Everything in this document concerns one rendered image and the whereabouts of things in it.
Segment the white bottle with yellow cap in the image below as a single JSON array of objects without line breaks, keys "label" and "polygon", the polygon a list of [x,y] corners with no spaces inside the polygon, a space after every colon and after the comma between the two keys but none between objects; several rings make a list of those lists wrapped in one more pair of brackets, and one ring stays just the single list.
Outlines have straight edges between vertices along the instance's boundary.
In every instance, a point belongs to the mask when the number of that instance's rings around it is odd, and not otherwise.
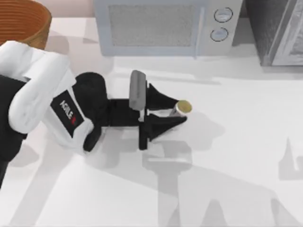
[{"label": "white bottle with yellow cap", "polygon": [[171,109],[169,117],[185,117],[192,109],[192,105],[189,101],[179,100]]}]

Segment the pale grey rounded box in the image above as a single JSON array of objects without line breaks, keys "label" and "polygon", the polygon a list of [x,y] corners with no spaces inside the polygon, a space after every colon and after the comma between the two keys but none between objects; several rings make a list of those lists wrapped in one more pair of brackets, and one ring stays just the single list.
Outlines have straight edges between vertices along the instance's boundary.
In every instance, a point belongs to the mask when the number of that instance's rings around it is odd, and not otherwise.
[{"label": "pale grey rounded box", "polygon": [[129,107],[141,111],[146,104],[146,75],[133,70],[130,77]]}]

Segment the pale microwave oven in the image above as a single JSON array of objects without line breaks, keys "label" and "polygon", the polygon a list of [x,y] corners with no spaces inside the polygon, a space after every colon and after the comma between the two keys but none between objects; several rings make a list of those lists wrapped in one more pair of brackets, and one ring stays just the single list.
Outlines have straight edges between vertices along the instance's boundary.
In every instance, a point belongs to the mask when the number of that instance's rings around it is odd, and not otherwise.
[{"label": "pale microwave oven", "polygon": [[243,0],[93,0],[104,56],[221,56]]}]

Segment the microwave oven door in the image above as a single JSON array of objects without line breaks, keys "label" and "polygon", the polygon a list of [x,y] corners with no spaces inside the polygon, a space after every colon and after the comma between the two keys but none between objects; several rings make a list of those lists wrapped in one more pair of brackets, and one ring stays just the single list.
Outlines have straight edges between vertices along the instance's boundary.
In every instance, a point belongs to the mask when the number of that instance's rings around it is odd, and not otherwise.
[{"label": "microwave oven door", "polygon": [[93,0],[104,56],[197,56],[202,0]]}]

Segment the round microwave knob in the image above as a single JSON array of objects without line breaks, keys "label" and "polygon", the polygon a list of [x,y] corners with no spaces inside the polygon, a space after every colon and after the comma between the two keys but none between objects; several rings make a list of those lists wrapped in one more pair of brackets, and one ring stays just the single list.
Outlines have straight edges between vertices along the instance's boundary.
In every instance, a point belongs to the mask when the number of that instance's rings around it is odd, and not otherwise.
[{"label": "round microwave knob", "polygon": [[211,33],[210,33],[210,38],[214,41],[214,42],[222,42],[225,39],[227,39],[227,37],[229,36],[229,32],[226,28],[224,27],[220,27],[218,29],[214,29]]},{"label": "round microwave knob", "polygon": [[214,19],[219,23],[228,22],[233,16],[232,9],[225,7],[222,9],[217,9],[214,13]]}]

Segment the grey cabinet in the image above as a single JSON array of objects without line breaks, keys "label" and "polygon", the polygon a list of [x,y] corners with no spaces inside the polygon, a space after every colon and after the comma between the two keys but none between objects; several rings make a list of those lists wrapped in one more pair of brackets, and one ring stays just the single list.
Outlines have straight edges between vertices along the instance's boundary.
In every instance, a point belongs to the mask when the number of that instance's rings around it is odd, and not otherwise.
[{"label": "grey cabinet", "polygon": [[247,15],[262,66],[272,64],[281,21],[289,0],[245,0]]}]

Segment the brown woven basket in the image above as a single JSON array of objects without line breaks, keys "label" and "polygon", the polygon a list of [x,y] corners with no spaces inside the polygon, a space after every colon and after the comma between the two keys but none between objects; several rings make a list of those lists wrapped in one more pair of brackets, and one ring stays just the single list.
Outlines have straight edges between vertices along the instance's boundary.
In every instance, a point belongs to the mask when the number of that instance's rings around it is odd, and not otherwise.
[{"label": "brown woven basket", "polygon": [[18,41],[44,50],[52,14],[34,0],[0,0],[0,46]]}]

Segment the grey cabinet door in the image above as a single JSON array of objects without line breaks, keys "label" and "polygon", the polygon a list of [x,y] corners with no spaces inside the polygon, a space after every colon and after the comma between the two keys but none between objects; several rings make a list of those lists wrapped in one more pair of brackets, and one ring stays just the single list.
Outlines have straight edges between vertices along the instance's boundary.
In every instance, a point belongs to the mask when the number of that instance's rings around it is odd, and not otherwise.
[{"label": "grey cabinet door", "polygon": [[303,66],[303,0],[289,0],[277,40],[274,66]]}]

